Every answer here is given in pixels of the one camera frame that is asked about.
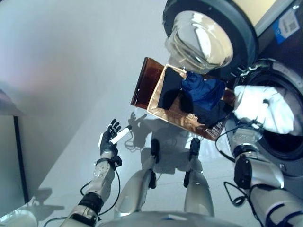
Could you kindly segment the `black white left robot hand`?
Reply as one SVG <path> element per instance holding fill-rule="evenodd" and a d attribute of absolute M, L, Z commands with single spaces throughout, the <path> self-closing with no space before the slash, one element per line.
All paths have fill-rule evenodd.
<path fill-rule="evenodd" d="M 100 135 L 98 141 L 100 155 L 102 156 L 105 152 L 111 152 L 113 156 L 116 156 L 118 154 L 117 143 L 131 130 L 131 125 L 122 129 L 120 123 L 113 119 L 105 132 Z"/>

